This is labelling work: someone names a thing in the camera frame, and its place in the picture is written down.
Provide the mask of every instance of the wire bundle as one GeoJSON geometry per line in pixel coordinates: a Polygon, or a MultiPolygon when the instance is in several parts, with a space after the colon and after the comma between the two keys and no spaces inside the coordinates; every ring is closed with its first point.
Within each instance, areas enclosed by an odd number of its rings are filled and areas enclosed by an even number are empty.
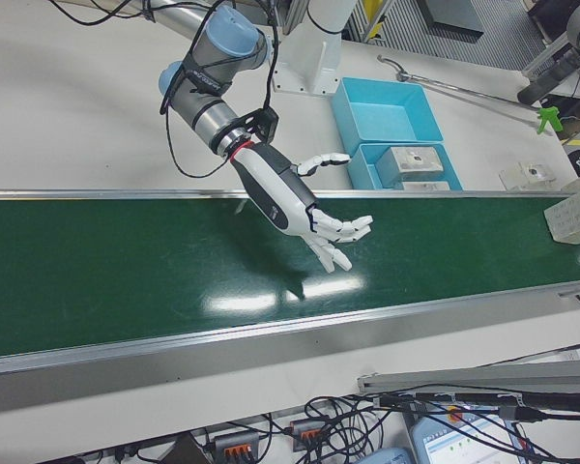
{"type": "MultiPolygon", "coordinates": [[[[433,387],[434,384],[417,386],[409,390],[418,391],[427,386],[433,387]]],[[[442,384],[441,386],[463,387],[445,384],[442,384]]],[[[471,386],[465,387],[468,387],[469,389],[492,390],[496,392],[528,393],[527,391],[478,388],[471,386]]],[[[580,421],[580,416],[578,415],[546,414],[533,410],[532,408],[527,409],[536,411],[537,416],[543,419],[580,421]]],[[[304,453],[296,461],[296,464],[320,464],[334,456],[343,457],[344,464],[349,464],[371,454],[383,446],[383,422],[395,412],[427,417],[431,421],[436,421],[442,426],[450,428],[466,438],[474,440],[494,450],[524,458],[526,462],[580,464],[580,457],[558,457],[549,450],[534,443],[525,433],[522,433],[522,428],[519,423],[512,422],[512,429],[504,426],[502,422],[498,420],[499,409],[496,407],[477,409],[468,407],[466,404],[455,404],[453,407],[445,407],[444,404],[440,402],[416,398],[415,395],[409,395],[407,391],[388,391],[383,393],[348,395],[343,397],[318,396],[312,398],[304,406],[304,414],[308,419],[321,422],[323,425],[317,434],[307,439],[297,437],[296,434],[293,433],[291,427],[282,427],[273,419],[271,414],[263,416],[264,420],[269,425],[268,430],[262,430],[235,421],[228,422],[228,424],[245,430],[255,431],[259,434],[260,440],[268,441],[267,446],[257,460],[251,459],[248,456],[245,457],[243,462],[247,464],[260,463],[269,452],[274,436],[278,435],[299,440],[304,445],[304,453]],[[377,400],[385,396],[389,399],[391,399],[391,397],[396,399],[393,400],[392,404],[380,406],[377,400]],[[430,410],[413,410],[411,409],[411,405],[427,406],[430,410]],[[516,446],[511,442],[500,440],[484,430],[481,430],[471,421],[464,419],[464,414],[476,416],[503,429],[509,436],[517,440],[519,446],[516,446]],[[446,416],[449,415],[456,415],[457,421],[470,427],[475,434],[461,430],[459,426],[446,420],[446,416]]],[[[198,444],[203,450],[210,449],[208,433],[206,440],[207,445],[202,446],[198,444]]]]}
{"type": "MultiPolygon", "coordinates": [[[[203,5],[203,4],[198,3],[198,2],[183,1],[183,2],[176,2],[174,4],[152,7],[150,5],[150,2],[145,2],[144,4],[147,6],[142,8],[141,11],[134,13],[134,14],[121,14],[122,10],[129,4],[129,2],[131,0],[123,0],[121,3],[119,3],[116,6],[116,8],[114,8],[111,11],[102,8],[101,5],[99,3],[97,3],[96,0],[91,0],[91,3],[98,10],[105,13],[105,16],[101,17],[100,19],[93,20],[93,21],[84,21],[84,20],[81,20],[81,19],[73,16],[67,10],[65,10],[63,7],[61,7],[56,0],[48,0],[48,1],[54,7],[56,7],[63,15],[65,15],[70,20],[72,20],[72,21],[74,21],[77,24],[82,25],[82,26],[97,26],[99,24],[103,24],[104,22],[106,22],[109,19],[114,18],[114,17],[121,18],[121,19],[132,19],[135,17],[143,16],[143,17],[146,17],[146,18],[154,21],[155,20],[155,12],[158,12],[161,10],[166,10],[166,9],[172,9],[172,8],[200,9],[200,10],[206,11],[206,15],[204,16],[204,19],[203,19],[202,23],[200,24],[200,27],[198,28],[197,32],[195,33],[193,41],[191,42],[191,47],[189,49],[189,53],[191,53],[193,51],[193,48],[197,44],[197,42],[198,42],[198,40],[199,40],[203,30],[204,30],[204,27],[206,26],[206,23],[208,22],[211,15],[217,10],[217,8],[221,4],[225,3],[228,0],[217,0],[211,6],[206,6],[206,5],[203,5]]],[[[271,66],[269,68],[269,73],[267,75],[266,95],[264,98],[264,102],[262,104],[262,108],[267,109],[271,105],[271,94],[272,94],[272,89],[273,89],[273,75],[275,73],[275,67],[276,67],[276,63],[277,63],[277,55],[279,54],[279,36],[278,36],[278,32],[277,32],[277,21],[276,21],[276,15],[275,15],[275,2],[271,1],[270,5],[267,5],[267,3],[264,0],[255,0],[255,1],[260,6],[262,11],[266,14],[268,24],[273,29],[273,58],[271,61],[271,66]]],[[[231,3],[233,5],[233,7],[236,8],[236,2],[232,1],[231,3]]],[[[234,59],[230,58],[228,60],[222,60],[220,62],[209,64],[209,65],[207,65],[207,67],[225,64],[225,63],[231,62],[230,60],[234,60],[234,59]]],[[[173,161],[174,165],[176,166],[176,168],[178,169],[178,171],[182,175],[189,177],[191,179],[204,179],[204,178],[210,177],[213,174],[215,174],[229,161],[229,157],[226,156],[224,158],[223,162],[219,166],[217,166],[212,171],[210,171],[206,174],[197,175],[197,174],[188,173],[185,169],[183,169],[181,167],[178,160],[176,159],[176,155],[174,153],[174,147],[172,145],[172,137],[170,134],[169,114],[168,114],[168,111],[164,111],[164,112],[162,111],[161,114],[163,114],[163,113],[165,115],[165,134],[167,137],[167,146],[168,146],[168,149],[170,152],[170,156],[172,157],[172,161],[173,161]]]]}

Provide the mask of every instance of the metal rod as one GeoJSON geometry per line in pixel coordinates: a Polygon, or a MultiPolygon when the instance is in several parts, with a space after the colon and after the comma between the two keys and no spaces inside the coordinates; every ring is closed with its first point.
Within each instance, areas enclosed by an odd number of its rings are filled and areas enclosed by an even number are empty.
{"type": "Polygon", "coordinates": [[[550,58],[568,43],[569,39],[567,38],[567,32],[563,32],[562,35],[555,39],[554,42],[546,46],[546,48],[541,53],[539,53],[539,55],[531,63],[526,65],[526,67],[522,70],[522,75],[530,78],[537,72],[537,69],[543,63],[545,63],[548,58],[550,58]]]}
{"type": "Polygon", "coordinates": [[[390,60],[389,58],[384,58],[382,55],[378,55],[378,61],[396,68],[397,69],[396,78],[400,82],[410,80],[410,81],[414,81],[417,83],[433,85],[435,87],[441,87],[443,89],[451,90],[452,92],[459,92],[460,94],[466,94],[466,95],[471,95],[473,97],[480,97],[482,99],[492,100],[495,102],[511,104],[511,105],[518,107],[518,108],[529,109],[531,111],[539,111],[540,110],[540,108],[537,108],[535,106],[531,106],[528,104],[520,103],[519,101],[512,101],[512,100],[504,99],[502,97],[495,97],[493,95],[483,94],[482,92],[476,92],[475,90],[465,89],[464,87],[457,87],[455,85],[447,84],[446,82],[441,82],[440,80],[434,80],[434,79],[430,79],[429,77],[423,77],[422,75],[410,74],[410,73],[406,72],[406,70],[404,70],[404,68],[402,68],[402,66],[399,63],[397,63],[393,60],[390,60]]]}

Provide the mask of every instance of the blue plastic bin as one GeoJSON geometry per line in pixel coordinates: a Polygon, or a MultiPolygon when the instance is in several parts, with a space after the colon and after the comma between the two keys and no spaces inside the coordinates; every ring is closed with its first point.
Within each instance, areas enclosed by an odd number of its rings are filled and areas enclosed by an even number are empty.
{"type": "Polygon", "coordinates": [[[362,143],[443,141],[419,84],[344,77],[331,105],[351,156],[362,143]]]}
{"type": "MultiPolygon", "coordinates": [[[[460,181],[457,179],[451,161],[449,161],[447,151],[440,143],[367,143],[360,145],[350,160],[350,163],[348,163],[348,174],[350,175],[353,188],[358,190],[388,189],[384,188],[382,182],[380,182],[375,164],[390,147],[395,146],[434,147],[443,164],[443,175],[435,179],[435,181],[447,181],[451,190],[462,190],[460,181]]],[[[402,190],[403,187],[400,183],[393,189],[402,190]]]]}

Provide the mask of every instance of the conveyor belt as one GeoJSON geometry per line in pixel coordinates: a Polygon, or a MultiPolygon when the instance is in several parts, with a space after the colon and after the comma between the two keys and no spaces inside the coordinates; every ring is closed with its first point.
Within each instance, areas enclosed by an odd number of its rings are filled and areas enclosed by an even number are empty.
{"type": "Polygon", "coordinates": [[[0,201],[0,356],[580,281],[559,200],[324,199],[375,219],[332,275],[238,199],[0,201]]]}

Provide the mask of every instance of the robotic hand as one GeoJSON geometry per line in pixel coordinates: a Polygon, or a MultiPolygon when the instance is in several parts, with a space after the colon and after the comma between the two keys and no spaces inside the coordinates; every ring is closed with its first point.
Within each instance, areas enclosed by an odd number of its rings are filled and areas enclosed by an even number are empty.
{"type": "Polygon", "coordinates": [[[281,232],[301,237],[328,273],[337,264],[352,268],[346,255],[333,243],[355,242],[369,233],[371,216],[341,221],[317,208],[318,201],[300,177],[310,176],[319,166],[339,165],[348,155],[319,155],[299,165],[265,143],[247,142],[231,156],[247,194],[267,219],[281,232]]]}
{"type": "Polygon", "coordinates": [[[220,98],[236,73],[266,61],[266,37],[229,7],[219,7],[203,23],[203,33],[183,62],[161,74],[162,110],[174,109],[211,151],[229,158],[260,211],[284,234],[303,238],[327,272],[334,271],[335,264],[350,270],[350,260],[332,243],[357,241],[370,231],[372,218],[342,222],[329,217],[301,180],[319,166],[344,164],[350,157],[321,155],[295,165],[273,148],[277,116],[268,104],[238,116],[220,98]],[[262,142],[253,143],[254,135],[262,142]]]}

